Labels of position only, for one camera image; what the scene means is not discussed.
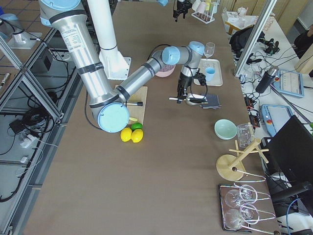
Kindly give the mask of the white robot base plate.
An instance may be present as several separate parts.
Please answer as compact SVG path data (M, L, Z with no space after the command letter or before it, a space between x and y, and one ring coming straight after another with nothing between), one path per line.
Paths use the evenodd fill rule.
M110 80L125 80L128 77L131 57L124 57L117 49L101 50L99 59Z

